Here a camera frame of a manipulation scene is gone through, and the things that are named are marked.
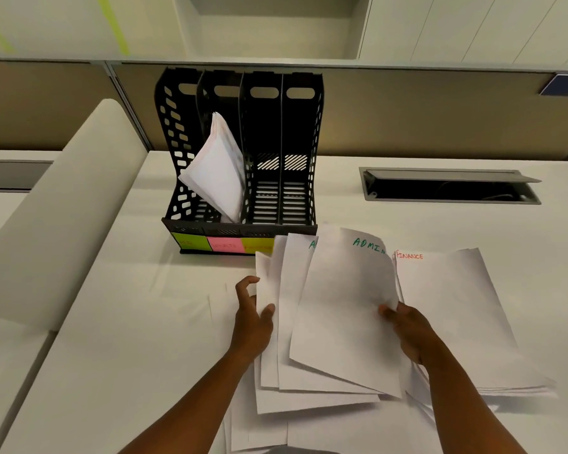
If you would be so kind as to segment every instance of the desk organizer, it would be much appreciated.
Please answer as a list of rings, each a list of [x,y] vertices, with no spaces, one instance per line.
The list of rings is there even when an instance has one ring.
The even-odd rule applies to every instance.
[[[156,109],[177,176],[220,113],[241,148],[242,222],[221,215],[177,179],[162,222],[182,253],[270,253],[274,237],[316,234],[314,171],[324,107],[322,75],[167,68]]]

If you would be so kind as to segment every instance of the pink sticky note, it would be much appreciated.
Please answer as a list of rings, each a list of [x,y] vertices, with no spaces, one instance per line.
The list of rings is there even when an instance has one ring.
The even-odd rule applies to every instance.
[[[239,237],[207,237],[213,252],[245,253]]]

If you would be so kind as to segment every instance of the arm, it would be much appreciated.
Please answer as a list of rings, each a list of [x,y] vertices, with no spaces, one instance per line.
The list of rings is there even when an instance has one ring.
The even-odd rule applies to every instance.
[[[393,323],[402,351],[429,373],[431,402],[444,454],[526,454],[420,312],[399,303],[397,311],[381,305],[379,313]]]
[[[238,382],[265,350],[273,330],[275,306],[265,307],[259,317],[256,297],[248,295],[248,285],[257,282],[258,277],[249,276],[235,286],[240,307],[227,353],[120,454],[205,454],[210,450]]]

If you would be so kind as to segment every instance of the green sticky note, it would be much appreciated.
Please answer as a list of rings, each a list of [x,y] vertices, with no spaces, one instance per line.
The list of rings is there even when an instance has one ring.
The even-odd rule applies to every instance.
[[[246,253],[271,253],[274,251],[273,237],[242,237]]]
[[[172,232],[171,234],[183,250],[204,250],[207,252],[212,252],[212,248],[208,243],[206,236],[180,234],[178,232]]]

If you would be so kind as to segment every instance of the person's left arm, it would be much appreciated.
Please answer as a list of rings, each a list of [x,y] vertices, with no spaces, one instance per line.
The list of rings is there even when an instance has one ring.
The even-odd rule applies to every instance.
[[[240,306],[227,353],[120,454],[208,453],[238,382],[271,337],[275,306],[268,305],[259,316],[256,297],[248,295],[248,285],[257,282],[258,277],[248,276],[235,286]]]

